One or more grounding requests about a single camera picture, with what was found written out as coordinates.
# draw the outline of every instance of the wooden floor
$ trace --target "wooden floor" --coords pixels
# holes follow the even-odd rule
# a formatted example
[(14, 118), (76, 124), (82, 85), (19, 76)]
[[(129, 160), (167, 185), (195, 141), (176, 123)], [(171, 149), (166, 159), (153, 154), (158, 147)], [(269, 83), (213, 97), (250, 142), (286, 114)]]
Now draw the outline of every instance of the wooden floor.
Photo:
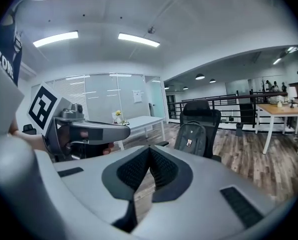
[[(165, 124), (168, 147), (173, 148), (180, 125)], [(161, 127), (124, 141), (124, 147), (156, 144), (162, 141)], [(265, 191), (277, 204), (298, 194), (298, 142), (294, 135), (273, 134), (269, 149), (262, 154), (267, 134), (244, 132), (243, 137), (235, 136), (235, 131), (218, 130), (213, 154), (221, 156), (222, 163), (231, 170), (247, 178)], [(134, 195), (138, 221), (141, 221), (151, 207), (154, 179), (148, 172)]]

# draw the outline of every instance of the backpack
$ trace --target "backpack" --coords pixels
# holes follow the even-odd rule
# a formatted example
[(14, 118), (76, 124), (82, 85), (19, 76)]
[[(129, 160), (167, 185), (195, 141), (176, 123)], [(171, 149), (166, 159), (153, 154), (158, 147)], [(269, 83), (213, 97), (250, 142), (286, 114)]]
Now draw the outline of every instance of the backpack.
[(207, 143), (207, 132), (197, 121), (184, 123), (178, 132), (174, 149), (203, 156)]

